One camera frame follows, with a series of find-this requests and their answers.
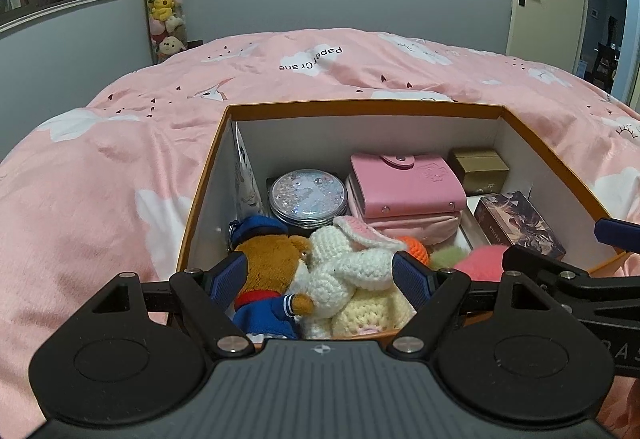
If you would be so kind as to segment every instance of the pink bedspread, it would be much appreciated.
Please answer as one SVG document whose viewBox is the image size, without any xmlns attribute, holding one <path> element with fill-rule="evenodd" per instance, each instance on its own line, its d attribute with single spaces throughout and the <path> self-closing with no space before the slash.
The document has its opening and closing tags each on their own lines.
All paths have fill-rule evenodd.
<svg viewBox="0 0 640 439">
<path fill-rule="evenodd" d="M 640 117 L 562 70 L 346 29 L 216 40 L 124 76 L 0 164 L 0 435 L 24 437 L 43 421 L 31 355 L 87 298 L 121 271 L 143 281 L 174 272 L 226 105 L 447 97 L 507 105 L 612 216 L 640 223 Z M 625 438 L 640 437 L 631 385 L 617 379 L 601 412 Z"/>
</svg>

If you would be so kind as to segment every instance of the green fluffy object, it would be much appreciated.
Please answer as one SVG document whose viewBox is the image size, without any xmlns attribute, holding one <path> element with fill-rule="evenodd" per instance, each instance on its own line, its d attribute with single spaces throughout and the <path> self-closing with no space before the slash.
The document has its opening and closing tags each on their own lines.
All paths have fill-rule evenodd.
<svg viewBox="0 0 640 439">
<path fill-rule="evenodd" d="M 462 262 L 468 255 L 468 252 L 457 245 L 443 247 L 431 253 L 429 267 L 436 271 L 443 267 L 455 267 L 458 262 Z"/>
</svg>

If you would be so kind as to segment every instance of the red collar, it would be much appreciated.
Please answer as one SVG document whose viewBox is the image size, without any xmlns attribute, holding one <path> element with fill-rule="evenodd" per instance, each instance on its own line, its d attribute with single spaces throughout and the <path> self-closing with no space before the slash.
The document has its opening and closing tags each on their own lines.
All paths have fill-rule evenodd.
<svg viewBox="0 0 640 439">
<path fill-rule="evenodd" d="M 236 311 L 243 305 L 250 304 L 251 302 L 257 302 L 258 300 L 267 300 L 268 298 L 277 298 L 281 296 L 277 291 L 267 291 L 257 289 L 256 291 L 247 291 L 242 293 L 236 298 L 235 308 Z"/>
</svg>

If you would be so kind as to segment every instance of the gray gripper base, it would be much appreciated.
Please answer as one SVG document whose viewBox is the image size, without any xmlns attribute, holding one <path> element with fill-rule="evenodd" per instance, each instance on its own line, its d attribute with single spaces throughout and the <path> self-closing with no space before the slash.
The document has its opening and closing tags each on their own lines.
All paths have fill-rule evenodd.
<svg viewBox="0 0 640 439">
<path fill-rule="evenodd" d="M 34 439 L 605 439 L 595 421 L 523 431 L 483 421 L 447 398 L 425 364 L 376 342 L 270 340 L 258 355 L 220 363 L 170 414 L 116 430 L 52 422 Z"/>
</svg>

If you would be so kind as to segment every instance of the round glittery container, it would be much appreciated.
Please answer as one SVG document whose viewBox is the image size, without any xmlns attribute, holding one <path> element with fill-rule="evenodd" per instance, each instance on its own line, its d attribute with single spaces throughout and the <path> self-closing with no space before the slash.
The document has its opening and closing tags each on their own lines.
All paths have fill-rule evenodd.
<svg viewBox="0 0 640 439">
<path fill-rule="evenodd" d="M 336 176 L 321 170 L 295 170 L 271 186 L 271 210 L 282 222 L 304 229 L 331 224 L 344 215 L 347 191 Z"/>
</svg>

